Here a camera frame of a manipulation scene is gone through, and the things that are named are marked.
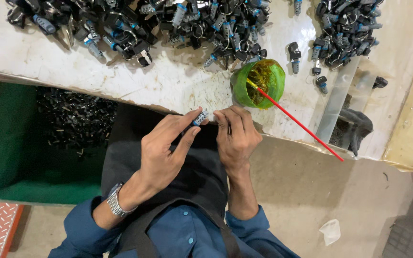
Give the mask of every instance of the hand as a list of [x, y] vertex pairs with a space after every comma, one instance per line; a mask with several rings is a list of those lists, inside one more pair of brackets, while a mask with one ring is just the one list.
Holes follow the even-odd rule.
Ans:
[[[175, 179], [195, 136], [200, 132], [200, 127], [192, 126], [181, 138], [175, 151], [169, 150], [170, 145], [201, 112], [202, 108], [198, 108], [184, 116], [167, 115], [142, 138], [141, 168], [119, 192], [119, 202], [122, 200], [122, 206], [131, 208], [138, 202], [148, 200]], [[208, 120], [205, 119], [201, 124], [207, 123]]]
[[213, 112], [218, 125], [217, 148], [230, 180], [249, 176], [249, 158], [262, 141], [253, 125], [251, 113], [237, 106]]

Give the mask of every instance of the shirt sleeve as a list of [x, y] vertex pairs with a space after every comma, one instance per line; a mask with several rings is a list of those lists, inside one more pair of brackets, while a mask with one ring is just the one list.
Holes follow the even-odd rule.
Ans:
[[227, 211], [226, 222], [238, 238], [264, 257], [300, 258], [268, 230], [270, 224], [261, 205], [249, 220], [239, 220]]
[[103, 200], [97, 196], [73, 208], [63, 222], [66, 239], [50, 251], [49, 258], [103, 257], [122, 231], [119, 227], [105, 230], [95, 223], [92, 212]]

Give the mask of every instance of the blue shirt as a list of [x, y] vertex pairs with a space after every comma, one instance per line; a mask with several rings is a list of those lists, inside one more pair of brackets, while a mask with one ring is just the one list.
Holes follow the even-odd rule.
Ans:
[[[52, 249], [49, 258], [98, 258], [108, 251], [123, 231], [100, 228], [92, 217], [101, 197], [77, 205], [64, 221], [66, 239]], [[269, 230], [264, 210], [249, 220], [238, 220], [226, 212], [227, 225], [232, 229], [244, 257], [300, 258], [278, 240]], [[197, 208], [188, 205], [168, 207], [149, 225], [148, 237], [160, 257], [226, 257], [221, 232]], [[120, 253], [115, 258], [136, 258], [136, 250]]]

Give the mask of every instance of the yellow grease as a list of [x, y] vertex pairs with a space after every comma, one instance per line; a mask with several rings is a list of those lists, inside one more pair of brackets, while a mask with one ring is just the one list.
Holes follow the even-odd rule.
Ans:
[[[274, 60], [261, 60], [257, 62], [253, 68], [248, 73], [248, 79], [252, 81], [257, 87], [261, 88], [265, 93], [268, 94], [268, 85], [270, 81], [270, 76], [272, 71], [270, 67], [274, 65], [276, 61]], [[248, 82], [246, 83], [246, 91], [251, 101], [255, 105], [259, 105], [264, 100], [264, 96], [253, 88]]]

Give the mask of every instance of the fingernail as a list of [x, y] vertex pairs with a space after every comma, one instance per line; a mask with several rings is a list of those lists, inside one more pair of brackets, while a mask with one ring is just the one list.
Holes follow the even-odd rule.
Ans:
[[194, 131], [192, 132], [193, 136], [196, 136], [198, 133], [200, 132], [200, 127], [197, 127], [194, 129]]

